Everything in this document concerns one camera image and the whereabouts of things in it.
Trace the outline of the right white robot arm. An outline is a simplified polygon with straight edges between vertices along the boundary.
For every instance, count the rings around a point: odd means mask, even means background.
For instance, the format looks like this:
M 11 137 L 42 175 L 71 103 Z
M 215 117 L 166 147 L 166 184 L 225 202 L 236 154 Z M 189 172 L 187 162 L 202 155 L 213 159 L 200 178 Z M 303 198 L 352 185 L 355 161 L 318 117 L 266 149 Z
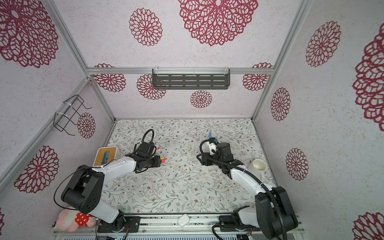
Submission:
M 297 228 L 299 222 L 290 202 L 287 191 L 282 187 L 271 187 L 249 172 L 239 160 L 227 161 L 218 154 L 209 156 L 205 153 L 197 155 L 203 166 L 218 166 L 233 181 L 241 185 L 251 195 L 255 203 L 233 211 L 231 217 L 212 227 L 215 236 L 216 228 L 256 230 L 272 240 L 286 240 L 288 232 Z

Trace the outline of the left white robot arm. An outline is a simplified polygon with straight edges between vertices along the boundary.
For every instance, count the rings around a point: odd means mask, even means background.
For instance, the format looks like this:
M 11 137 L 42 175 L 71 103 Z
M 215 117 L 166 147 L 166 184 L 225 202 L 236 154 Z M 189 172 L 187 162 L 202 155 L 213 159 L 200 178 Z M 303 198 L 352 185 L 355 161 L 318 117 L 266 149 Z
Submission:
M 108 224 L 122 224 L 124 214 L 101 199 L 104 183 L 129 173 L 159 168 L 161 163 L 162 159 L 158 155 L 141 157 L 127 154 L 102 166 L 82 165 L 72 174 L 61 194 L 61 200 L 82 214 L 91 215 Z

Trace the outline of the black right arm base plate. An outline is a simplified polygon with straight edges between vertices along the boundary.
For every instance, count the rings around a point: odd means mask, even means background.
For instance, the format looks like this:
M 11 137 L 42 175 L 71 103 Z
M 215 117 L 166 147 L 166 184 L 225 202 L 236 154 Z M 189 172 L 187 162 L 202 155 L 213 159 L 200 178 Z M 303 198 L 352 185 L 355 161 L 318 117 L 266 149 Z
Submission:
M 239 219 L 234 218 L 233 216 L 219 216 L 219 224 L 221 232 L 251 232 L 251 231 L 260 231 L 259 228 L 251 225 L 245 225 L 240 222 Z

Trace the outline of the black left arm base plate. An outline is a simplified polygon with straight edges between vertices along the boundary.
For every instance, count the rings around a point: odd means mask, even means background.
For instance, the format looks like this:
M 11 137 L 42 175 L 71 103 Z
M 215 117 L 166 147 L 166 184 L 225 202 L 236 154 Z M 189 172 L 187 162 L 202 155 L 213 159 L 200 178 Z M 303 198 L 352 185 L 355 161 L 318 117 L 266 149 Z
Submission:
M 139 231 L 141 217 L 124 216 L 115 220 L 113 223 L 101 221 L 99 223 L 97 233 L 137 233 Z

